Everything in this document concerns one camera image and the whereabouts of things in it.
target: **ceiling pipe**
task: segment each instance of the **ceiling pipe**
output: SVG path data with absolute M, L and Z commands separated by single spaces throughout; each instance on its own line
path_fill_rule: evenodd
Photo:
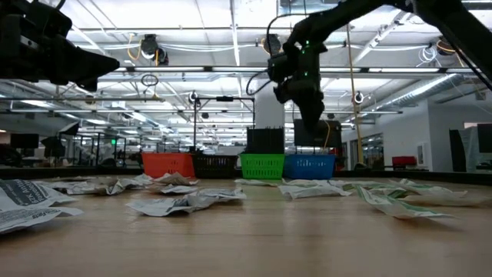
M 162 98 L 60 98 L 60 97 L 4 97 L 0 102 L 7 101 L 83 101 L 83 102 L 102 102 L 102 101 L 126 101 L 126 102 L 165 102 Z

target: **wooden table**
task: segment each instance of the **wooden table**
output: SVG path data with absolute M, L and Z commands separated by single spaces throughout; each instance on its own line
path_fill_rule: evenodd
M 233 187 L 231 180 L 200 186 Z M 492 189 L 449 185 L 492 196 Z M 490 209 L 437 207 L 457 219 L 391 218 L 357 196 L 248 200 L 155 218 L 126 207 L 150 192 L 77 196 L 84 215 L 0 236 L 0 276 L 491 276 Z

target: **wall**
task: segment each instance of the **wall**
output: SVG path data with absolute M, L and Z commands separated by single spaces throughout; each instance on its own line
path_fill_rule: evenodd
M 362 125 L 361 136 L 383 134 L 384 164 L 391 166 L 394 156 L 417 157 L 417 145 L 427 143 L 427 164 L 432 170 L 431 134 L 427 100 L 415 108 L 403 108 L 402 115 L 382 115 L 376 125 Z M 342 132 L 342 142 L 357 139 L 355 131 Z
M 487 101 L 480 102 L 475 100 L 475 95 L 469 95 L 440 105 L 429 101 L 430 137 L 435 172 L 453 171 L 449 130 L 463 129 L 465 122 L 492 122 L 490 93 Z

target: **plastic basket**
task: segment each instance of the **plastic basket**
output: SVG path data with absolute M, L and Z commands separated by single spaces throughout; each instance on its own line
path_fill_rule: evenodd
M 288 155 L 285 177 L 290 179 L 326 180 L 333 176 L 335 155 Z
M 193 155 L 194 174 L 203 179 L 231 179 L 237 160 L 237 156 L 229 155 Z
M 244 179 L 281 179 L 284 154 L 241 154 Z
M 152 178 L 176 173 L 194 178 L 193 161 L 188 153 L 142 153 L 144 172 Z

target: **red basket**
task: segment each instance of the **red basket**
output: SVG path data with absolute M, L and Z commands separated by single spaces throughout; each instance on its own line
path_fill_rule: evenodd
M 142 153 L 144 172 L 152 178 L 176 173 L 194 178 L 193 160 L 187 153 Z

